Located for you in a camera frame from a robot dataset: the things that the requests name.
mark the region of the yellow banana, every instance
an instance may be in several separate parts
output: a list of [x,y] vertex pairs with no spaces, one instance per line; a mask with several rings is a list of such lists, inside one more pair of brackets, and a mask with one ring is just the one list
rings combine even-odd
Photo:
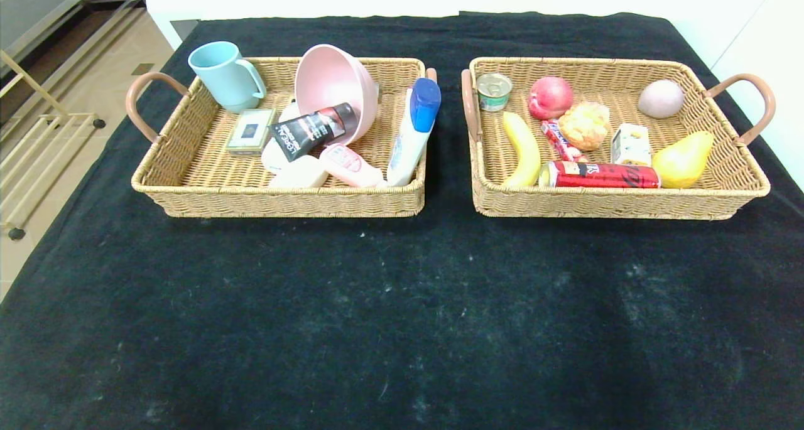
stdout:
[[536,143],[531,128],[516,113],[503,112],[502,126],[519,158],[514,173],[508,176],[502,186],[532,186],[539,178],[539,168],[541,167],[539,144]]

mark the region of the pear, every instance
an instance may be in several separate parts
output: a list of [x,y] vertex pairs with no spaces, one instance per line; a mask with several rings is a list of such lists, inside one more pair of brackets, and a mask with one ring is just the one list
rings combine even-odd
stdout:
[[689,188],[704,173],[715,136],[695,132],[655,153],[653,168],[662,188]]

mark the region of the light blue mug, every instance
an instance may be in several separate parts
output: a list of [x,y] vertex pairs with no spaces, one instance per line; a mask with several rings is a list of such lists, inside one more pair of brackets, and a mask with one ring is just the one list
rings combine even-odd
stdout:
[[229,41],[204,44],[187,58],[192,70],[212,93],[221,107],[240,113],[256,109],[265,97],[265,83],[252,63]]

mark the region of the apple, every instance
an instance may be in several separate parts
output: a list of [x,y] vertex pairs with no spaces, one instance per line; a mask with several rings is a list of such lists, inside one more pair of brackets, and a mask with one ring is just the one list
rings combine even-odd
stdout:
[[531,87],[528,110],[537,119],[557,118],[572,106],[572,88],[560,77],[542,77]]

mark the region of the table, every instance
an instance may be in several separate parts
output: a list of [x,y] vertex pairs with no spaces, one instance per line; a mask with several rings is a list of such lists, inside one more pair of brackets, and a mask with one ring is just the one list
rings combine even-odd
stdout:
[[[173,219],[129,184],[124,121],[0,305],[0,415],[20,427],[801,428],[804,196],[723,222],[486,218],[471,204],[460,70],[477,56],[671,59],[717,80],[664,20],[202,22],[190,50],[330,42],[419,58],[444,104],[425,209],[400,219]],[[727,95],[738,132],[750,127]],[[178,103],[156,83],[139,107]]]

